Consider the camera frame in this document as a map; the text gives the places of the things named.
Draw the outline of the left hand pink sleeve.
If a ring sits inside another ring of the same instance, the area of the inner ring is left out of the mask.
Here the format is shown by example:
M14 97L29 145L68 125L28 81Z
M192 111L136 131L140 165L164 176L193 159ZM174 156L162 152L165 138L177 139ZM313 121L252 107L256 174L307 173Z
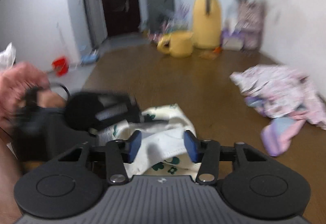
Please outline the left hand pink sleeve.
M37 95L37 104L44 108L61 108L66 101L50 90L47 74L28 62L19 62L1 71L1 128L10 130L13 117L26 92L33 87L43 90Z

